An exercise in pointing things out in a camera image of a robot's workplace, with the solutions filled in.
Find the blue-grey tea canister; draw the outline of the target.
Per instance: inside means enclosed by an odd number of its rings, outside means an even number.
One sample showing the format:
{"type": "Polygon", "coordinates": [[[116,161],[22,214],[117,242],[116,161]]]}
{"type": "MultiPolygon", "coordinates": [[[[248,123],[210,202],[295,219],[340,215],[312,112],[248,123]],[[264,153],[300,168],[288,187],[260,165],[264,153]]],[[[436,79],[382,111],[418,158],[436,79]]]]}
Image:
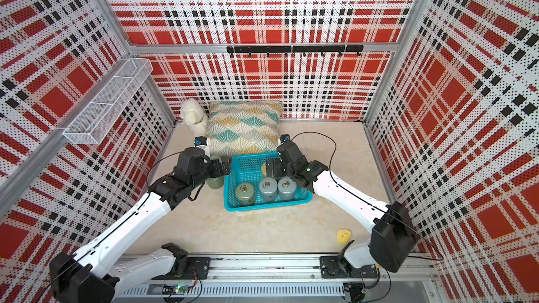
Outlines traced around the blue-grey tea canister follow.
{"type": "Polygon", "coordinates": [[[259,182],[259,191],[264,202],[273,202],[278,195],[278,183],[274,178],[266,177],[259,182]]]}

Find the dark green tea canister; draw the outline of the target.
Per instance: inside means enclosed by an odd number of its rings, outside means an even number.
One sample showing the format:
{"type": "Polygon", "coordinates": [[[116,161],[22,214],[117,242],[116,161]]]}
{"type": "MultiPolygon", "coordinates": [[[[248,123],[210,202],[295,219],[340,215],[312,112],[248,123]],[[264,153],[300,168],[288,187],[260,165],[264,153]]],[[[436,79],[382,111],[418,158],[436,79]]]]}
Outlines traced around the dark green tea canister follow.
{"type": "Polygon", "coordinates": [[[220,176],[217,178],[209,178],[206,180],[206,184],[211,189],[220,189],[224,185],[224,176],[220,176]]]}

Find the light blue tea canister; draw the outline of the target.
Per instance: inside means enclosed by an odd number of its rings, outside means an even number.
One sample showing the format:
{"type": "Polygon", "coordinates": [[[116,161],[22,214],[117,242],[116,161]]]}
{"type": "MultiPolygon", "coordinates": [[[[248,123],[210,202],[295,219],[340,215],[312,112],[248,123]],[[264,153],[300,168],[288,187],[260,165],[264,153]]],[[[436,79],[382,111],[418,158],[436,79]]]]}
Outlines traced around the light blue tea canister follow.
{"type": "Polygon", "coordinates": [[[278,182],[279,197],[282,201],[293,201],[296,197],[297,184],[289,177],[281,178],[278,182]]]}

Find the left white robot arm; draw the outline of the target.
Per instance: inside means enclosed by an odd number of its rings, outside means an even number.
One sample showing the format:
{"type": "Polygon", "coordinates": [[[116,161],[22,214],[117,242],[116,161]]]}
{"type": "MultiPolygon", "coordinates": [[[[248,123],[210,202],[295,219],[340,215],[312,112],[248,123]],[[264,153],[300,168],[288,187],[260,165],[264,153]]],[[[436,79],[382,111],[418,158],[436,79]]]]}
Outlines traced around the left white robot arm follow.
{"type": "Polygon", "coordinates": [[[172,271],[189,272],[188,252],[174,243],[123,265],[119,258],[153,224],[182,201],[195,201],[205,182],[229,175],[231,157],[210,159],[199,147],[180,152],[172,173],[149,186],[127,213],[73,254],[62,252],[50,265],[50,285],[58,302],[111,302],[128,289],[172,271]]]}

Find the olive green tea canister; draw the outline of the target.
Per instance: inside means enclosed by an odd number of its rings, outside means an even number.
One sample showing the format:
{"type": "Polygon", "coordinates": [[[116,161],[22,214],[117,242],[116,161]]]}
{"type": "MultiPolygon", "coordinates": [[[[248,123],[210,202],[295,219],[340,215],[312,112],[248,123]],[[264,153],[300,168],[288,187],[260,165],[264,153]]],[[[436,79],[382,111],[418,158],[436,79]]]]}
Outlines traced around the olive green tea canister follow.
{"type": "Polygon", "coordinates": [[[243,182],[235,189],[235,196],[240,206],[252,206],[255,204],[255,189],[249,182],[243,182]]]}

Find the yellow-green tea canister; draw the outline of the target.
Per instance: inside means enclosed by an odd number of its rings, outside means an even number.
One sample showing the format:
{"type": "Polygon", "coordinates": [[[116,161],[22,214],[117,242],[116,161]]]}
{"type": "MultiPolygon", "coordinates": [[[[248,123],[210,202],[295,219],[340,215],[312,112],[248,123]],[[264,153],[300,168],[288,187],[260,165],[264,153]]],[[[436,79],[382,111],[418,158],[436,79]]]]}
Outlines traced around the yellow-green tea canister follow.
{"type": "Polygon", "coordinates": [[[262,166],[261,166],[261,173],[262,173],[262,176],[263,176],[264,178],[266,178],[266,177],[268,176],[266,163],[263,163],[263,164],[262,164],[262,166]]]}

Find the teal plastic basket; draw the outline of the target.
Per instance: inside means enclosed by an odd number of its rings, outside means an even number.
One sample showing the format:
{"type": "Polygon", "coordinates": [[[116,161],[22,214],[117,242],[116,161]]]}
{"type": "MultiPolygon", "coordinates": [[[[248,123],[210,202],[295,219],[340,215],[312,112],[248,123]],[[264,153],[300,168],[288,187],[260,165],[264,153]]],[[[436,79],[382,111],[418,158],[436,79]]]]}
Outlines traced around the teal plastic basket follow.
{"type": "Polygon", "coordinates": [[[266,178],[262,167],[268,159],[279,158],[275,151],[246,154],[232,158],[230,175],[224,178],[224,207],[229,212],[262,210],[297,206],[311,202],[313,195],[297,187],[285,193],[279,191],[281,182],[276,177],[266,178]]]}

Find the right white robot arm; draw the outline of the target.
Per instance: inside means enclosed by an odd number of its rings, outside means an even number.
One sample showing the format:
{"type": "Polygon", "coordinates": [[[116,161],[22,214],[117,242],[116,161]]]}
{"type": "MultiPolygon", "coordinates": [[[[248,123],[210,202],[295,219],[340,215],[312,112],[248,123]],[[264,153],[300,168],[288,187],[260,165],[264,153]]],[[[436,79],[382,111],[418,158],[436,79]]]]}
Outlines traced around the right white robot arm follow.
{"type": "Polygon", "coordinates": [[[419,240],[408,210],[400,202],[388,204],[360,192],[340,179],[329,166],[308,161],[296,143],[277,147],[278,157],[266,161],[268,177],[289,178],[301,188],[325,198],[356,219],[370,234],[370,241],[349,241],[339,252],[329,276],[356,276],[363,267],[379,266],[396,273],[419,240]]]}

